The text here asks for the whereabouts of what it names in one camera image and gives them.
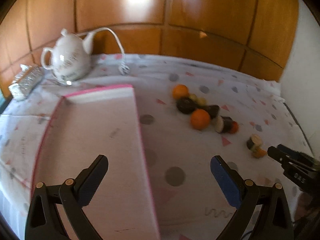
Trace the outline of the person right hand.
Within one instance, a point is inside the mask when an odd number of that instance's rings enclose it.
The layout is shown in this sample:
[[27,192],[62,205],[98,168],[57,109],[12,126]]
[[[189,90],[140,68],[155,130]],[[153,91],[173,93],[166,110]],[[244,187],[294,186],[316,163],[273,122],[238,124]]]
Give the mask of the person right hand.
[[313,197],[306,192],[300,194],[297,202],[294,220],[299,220],[310,212],[310,204],[312,202],[312,199]]

